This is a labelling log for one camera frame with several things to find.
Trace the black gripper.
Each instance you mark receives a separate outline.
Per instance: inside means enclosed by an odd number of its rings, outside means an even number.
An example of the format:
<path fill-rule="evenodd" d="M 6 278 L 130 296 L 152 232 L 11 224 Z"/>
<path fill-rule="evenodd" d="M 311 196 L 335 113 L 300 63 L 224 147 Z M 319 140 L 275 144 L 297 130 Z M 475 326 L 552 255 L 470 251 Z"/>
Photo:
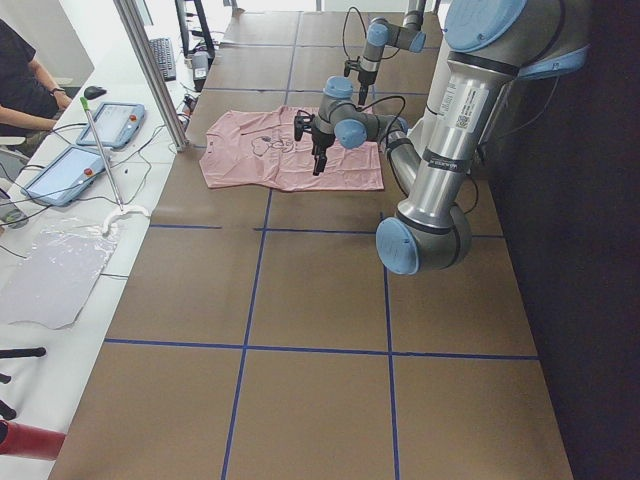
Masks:
<path fill-rule="evenodd" d="M 377 63 L 368 59 L 358 60 L 358 81 L 360 90 L 358 94 L 358 105 L 364 106 L 368 97 L 369 87 L 375 83 L 377 78 Z"/>
<path fill-rule="evenodd" d="M 315 115 L 311 124 L 312 154 L 314 155 L 313 175 L 324 172 L 327 163 L 327 149 L 335 142 L 334 127 L 320 115 Z"/>

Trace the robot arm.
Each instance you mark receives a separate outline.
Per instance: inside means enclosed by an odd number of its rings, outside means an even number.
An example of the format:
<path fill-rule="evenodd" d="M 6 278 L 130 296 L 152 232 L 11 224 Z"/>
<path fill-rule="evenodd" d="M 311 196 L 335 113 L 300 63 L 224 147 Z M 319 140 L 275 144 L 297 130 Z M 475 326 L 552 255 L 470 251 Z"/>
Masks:
<path fill-rule="evenodd" d="M 398 25 L 373 20 L 363 53 L 344 66 L 357 80 L 329 78 L 318 111 L 294 119 L 295 137 L 312 139 L 316 173 L 325 169 L 334 144 L 382 146 L 406 196 L 379 224 L 376 248 L 385 267 L 398 275 L 445 269 L 466 256 L 471 230 L 456 198 L 503 87 L 581 68 L 592 12 L 588 1 L 452 2 L 443 30 L 449 78 L 431 90 L 439 108 L 409 127 L 397 115 L 367 113 L 364 102 L 386 47 L 423 47 L 424 8 L 421 1 L 410 2 Z"/>
<path fill-rule="evenodd" d="M 376 17 L 368 26 L 362 54 L 356 59 L 358 104 L 364 105 L 369 88 L 374 85 L 386 47 L 419 53 L 426 42 L 422 31 L 426 1 L 409 1 L 401 25 Z"/>

